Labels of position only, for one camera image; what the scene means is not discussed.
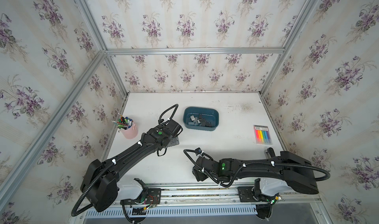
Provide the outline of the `black eraser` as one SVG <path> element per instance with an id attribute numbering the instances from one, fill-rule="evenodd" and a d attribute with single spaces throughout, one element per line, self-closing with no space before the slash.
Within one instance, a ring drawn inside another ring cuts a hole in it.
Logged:
<path id="1" fill-rule="evenodd" d="M 203 127 L 210 127 L 210 128 L 213 127 L 212 123 L 208 122 L 208 121 L 203 121 L 201 123 L 201 126 L 203 126 Z"/>

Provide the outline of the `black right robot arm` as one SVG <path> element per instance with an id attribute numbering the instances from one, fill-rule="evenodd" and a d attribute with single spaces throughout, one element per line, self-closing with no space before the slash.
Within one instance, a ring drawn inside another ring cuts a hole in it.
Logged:
<path id="1" fill-rule="evenodd" d="M 272 157 L 261 160 L 239 160 L 224 158 L 214 160 L 200 148 L 184 150 L 186 157 L 193 163 L 192 173 L 196 180 L 203 182 L 210 178 L 222 187 L 230 187 L 235 180 L 244 178 L 272 178 L 284 181 L 292 190 L 303 194 L 318 194 L 317 182 L 330 178 L 330 172 L 312 166 L 306 160 L 292 152 L 281 151 L 275 156 L 273 149 L 268 149 Z"/>

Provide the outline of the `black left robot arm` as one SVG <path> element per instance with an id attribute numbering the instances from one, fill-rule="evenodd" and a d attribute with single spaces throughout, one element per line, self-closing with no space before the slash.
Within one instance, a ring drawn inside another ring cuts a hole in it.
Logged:
<path id="1" fill-rule="evenodd" d="M 171 141 L 183 131 L 183 127 L 173 120 L 179 105 L 166 109 L 159 117 L 158 125 L 142 133 L 140 140 L 118 155 L 105 161 L 91 162 L 85 173 L 80 190 L 82 192 L 74 205 L 71 216 L 76 217 L 93 207 L 97 212 L 109 208 L 118 196 L 117 183 L 136 164 L 150 154 L 159 153 L 172 146 Z"/>

